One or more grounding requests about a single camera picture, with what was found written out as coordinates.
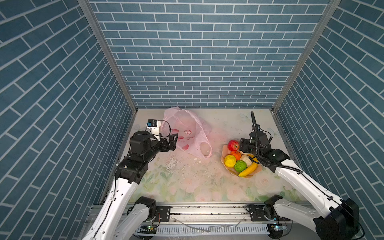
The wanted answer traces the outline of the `small yellow fake fruit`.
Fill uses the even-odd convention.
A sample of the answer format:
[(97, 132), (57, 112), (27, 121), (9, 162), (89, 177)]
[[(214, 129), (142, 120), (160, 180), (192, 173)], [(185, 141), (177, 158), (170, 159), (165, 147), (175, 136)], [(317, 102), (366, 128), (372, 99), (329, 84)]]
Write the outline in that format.
[(237, 158), (234, 155), (227, 155), (224, 158), (224, 164), (228, 168), (233, 168), (237, 163)]

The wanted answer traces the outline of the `pale yellow fake fruit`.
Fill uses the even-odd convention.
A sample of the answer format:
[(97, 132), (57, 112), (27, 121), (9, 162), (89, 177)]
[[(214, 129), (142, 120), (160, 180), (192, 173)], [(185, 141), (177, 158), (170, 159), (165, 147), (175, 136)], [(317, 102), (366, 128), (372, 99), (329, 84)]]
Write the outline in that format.
[(248, 155), (242, 155), (242, 157), (241, 157), (241, 161), (243, 161), (243, 162), (246, 163), (247, 168), (253, 163), (253, 162), (249, 159), (249, 156), (248, 156)]

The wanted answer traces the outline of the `orange fake tangerine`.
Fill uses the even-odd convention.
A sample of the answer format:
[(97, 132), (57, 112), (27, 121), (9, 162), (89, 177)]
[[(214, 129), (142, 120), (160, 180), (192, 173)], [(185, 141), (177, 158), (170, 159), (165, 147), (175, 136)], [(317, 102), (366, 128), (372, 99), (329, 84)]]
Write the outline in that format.
[(238, 151), (231, 151), (230, 154), (233, 155), (236, 158), (237, 161), (239, 161), (241, 159), (241, 157), (242, 157), (242, 154), (240, 152), (238, 152)]

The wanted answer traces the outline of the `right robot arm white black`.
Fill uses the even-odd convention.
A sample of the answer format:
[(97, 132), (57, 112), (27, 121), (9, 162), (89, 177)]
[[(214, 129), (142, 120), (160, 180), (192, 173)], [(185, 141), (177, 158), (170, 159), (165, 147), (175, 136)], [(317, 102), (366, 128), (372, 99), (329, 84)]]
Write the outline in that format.
[(294, 204), (280, 195), (265, 201), (266, 219), (292, 220), (317, 233), (322, 240), (355, 240), (365, 234), (360, 224), (359, 206), (351, 199), (343, 200), (307, 175), (280, 149), (272, 149), (272, 138), (261, 131), (252, 131), (249, 139), (240, 139), (240, 151), (252, 154), (252, 162), (269, 169), (286, 180), (308, 200), (312, 208)]

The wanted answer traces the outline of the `yellow fake banana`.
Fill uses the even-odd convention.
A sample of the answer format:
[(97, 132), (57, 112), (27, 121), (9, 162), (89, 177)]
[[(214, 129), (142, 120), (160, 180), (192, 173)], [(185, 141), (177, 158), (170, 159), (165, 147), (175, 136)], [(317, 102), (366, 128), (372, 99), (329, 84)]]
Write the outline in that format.
[(252, 174), (258, 167), (258, 164), (252, 163), (249, 167), (239, 173), (239, 177), (244, 178), (250, 174)]

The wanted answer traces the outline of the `green fake fruit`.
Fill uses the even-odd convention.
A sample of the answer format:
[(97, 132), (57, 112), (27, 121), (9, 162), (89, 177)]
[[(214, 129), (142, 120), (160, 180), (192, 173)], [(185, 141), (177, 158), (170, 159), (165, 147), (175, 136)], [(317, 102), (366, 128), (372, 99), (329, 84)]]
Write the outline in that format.
[(236, 172), (241, 173), (242, 171), (247, 169), (247, 165), (245, 162), (239, 160), (236, 162), (234, 169)]

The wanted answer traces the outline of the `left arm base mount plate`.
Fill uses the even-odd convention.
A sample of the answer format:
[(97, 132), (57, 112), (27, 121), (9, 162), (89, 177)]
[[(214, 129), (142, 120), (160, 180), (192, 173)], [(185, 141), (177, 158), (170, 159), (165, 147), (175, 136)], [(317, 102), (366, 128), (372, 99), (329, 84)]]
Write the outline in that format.
[(169, 222), (170, 206), (149, 207), (144, 204), (135, 204), (127, 211), (127, 218), (135, 223)]

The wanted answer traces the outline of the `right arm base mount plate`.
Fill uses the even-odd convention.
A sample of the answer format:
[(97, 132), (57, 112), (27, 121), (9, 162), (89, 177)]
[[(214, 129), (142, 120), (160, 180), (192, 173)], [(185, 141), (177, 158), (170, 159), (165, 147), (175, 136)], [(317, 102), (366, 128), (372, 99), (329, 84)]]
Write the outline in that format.
[(269, 221), (269, 222), (277, 222), (277, 221), (283, 221), (288, 222), (291, 221), (287, 218), (280, 218), (280, 217), (267, 217), (264, 211), (264, 205), (254, 205), (254, 204), (248, 204), (245, 206), (246, 211), (249, 213), (251, 221), (252, 222), (262, 222), (262, 221)]

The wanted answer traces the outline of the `peach scalloped bowl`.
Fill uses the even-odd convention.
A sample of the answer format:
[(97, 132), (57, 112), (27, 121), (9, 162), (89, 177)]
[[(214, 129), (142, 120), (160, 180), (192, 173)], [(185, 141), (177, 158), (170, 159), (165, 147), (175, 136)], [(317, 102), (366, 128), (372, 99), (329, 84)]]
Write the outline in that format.
[(252, 156), (224, 145), (222, 147), (221, 162), (230, 174), (240, 178), (251, 178), (262, 170), (261, 165), (257, 165), (250, 160)]

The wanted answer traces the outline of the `red fake apple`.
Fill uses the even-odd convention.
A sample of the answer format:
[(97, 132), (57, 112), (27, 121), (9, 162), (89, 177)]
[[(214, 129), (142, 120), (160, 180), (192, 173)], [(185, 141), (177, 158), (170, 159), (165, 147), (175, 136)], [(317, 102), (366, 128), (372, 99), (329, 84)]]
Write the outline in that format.
[(231, 152), (238, 152), (240, 148), (240, 143), (236, 140), (230, 140), (227, 147), (228, 150)]

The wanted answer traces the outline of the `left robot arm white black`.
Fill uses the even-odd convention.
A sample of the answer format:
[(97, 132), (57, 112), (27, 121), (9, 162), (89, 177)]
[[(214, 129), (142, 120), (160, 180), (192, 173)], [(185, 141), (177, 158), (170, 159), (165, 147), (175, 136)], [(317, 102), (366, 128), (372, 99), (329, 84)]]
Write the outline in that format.
[(149, 162), (159, 152), (167, 153), (177, 147), (178, 134), (163, 137), (157, 128), (153, 132), (138, 131), (130, 138), (127, 156), (117, 165), (114, 182), (107, 200), (85, 240), (128, 240), (146, 220), (156, 214), (156, 201), (146, 197), (135, 204), (128, 216), (121, 221), (127, 203), (148, 170)]

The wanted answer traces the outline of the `pink plastic bag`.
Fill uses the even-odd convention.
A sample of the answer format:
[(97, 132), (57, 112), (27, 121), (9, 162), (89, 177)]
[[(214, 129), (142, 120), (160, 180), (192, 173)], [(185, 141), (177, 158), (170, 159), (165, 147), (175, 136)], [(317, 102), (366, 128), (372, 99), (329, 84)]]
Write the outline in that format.
[(209, 158), (213, 148), (208, 140), (211, 127), (195, 113), (178, 107), (165, 110), (162, 135), (178, 134), (177, 148), (198, 158)]

